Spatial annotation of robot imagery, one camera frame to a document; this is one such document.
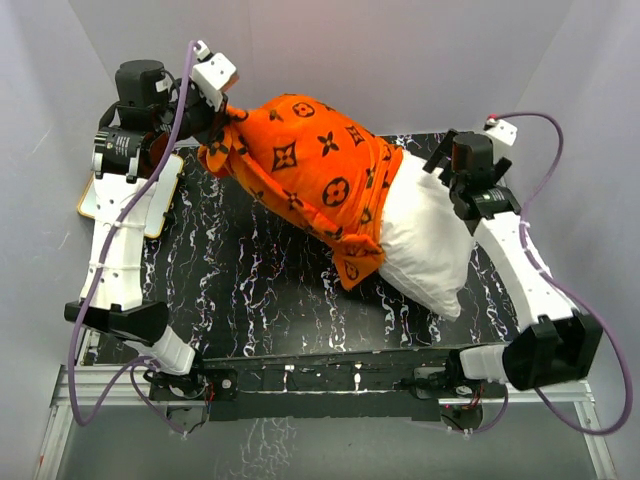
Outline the white pillow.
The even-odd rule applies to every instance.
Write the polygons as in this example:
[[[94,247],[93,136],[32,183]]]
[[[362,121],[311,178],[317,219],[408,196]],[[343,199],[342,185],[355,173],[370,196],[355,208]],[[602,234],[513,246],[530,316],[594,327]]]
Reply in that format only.
[[[474,240],[454,213],[440,171],[428,173],[424,164],[424,159],[403,152],[381,217],[385,259],[379,274],[405,297],[455,321]]]

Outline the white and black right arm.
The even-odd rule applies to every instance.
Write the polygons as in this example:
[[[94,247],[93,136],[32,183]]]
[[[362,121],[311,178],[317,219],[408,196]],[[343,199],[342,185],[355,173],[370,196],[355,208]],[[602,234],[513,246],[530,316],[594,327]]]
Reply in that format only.
[[[521,207],[499,181],[511,166],[496,152],[513,145],[516,130],[499,124],[480,133],[449,130],[424,169],[449,190],[456,216],[493,263],[513,304],[518,333],[509,343],[464,347],[446,367],[447,388],[466,397],[482,381],[518,390],[587,377],[602,327],[548,281],[549,271],[522,234]]]

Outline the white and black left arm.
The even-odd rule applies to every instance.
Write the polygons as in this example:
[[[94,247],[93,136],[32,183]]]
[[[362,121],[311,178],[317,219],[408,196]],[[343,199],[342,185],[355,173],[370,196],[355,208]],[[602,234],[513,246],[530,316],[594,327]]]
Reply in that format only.
[[[92,151],[94,230],[85,284],[64,317],[130,345],[163,373],[182,397],[194,399],[207,376],[196,353],[168,324],[163,302],[146,301],[140,269],[147,216],[159,177],[179,140],[204,141],[224,113],[236,67],[221,53],[191,65],[180,80],[157,60],[123,63],[118,99],[103,114]]]

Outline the orange patterned plush pillowcase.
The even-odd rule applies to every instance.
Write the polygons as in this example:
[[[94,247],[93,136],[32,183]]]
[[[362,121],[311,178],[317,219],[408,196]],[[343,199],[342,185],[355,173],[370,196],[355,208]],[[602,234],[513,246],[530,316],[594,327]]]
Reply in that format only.
[[[403,151],[312,97],[280,95],[229,121],[198,160],[332,250],[350,290],[383,264],[381,220]]]

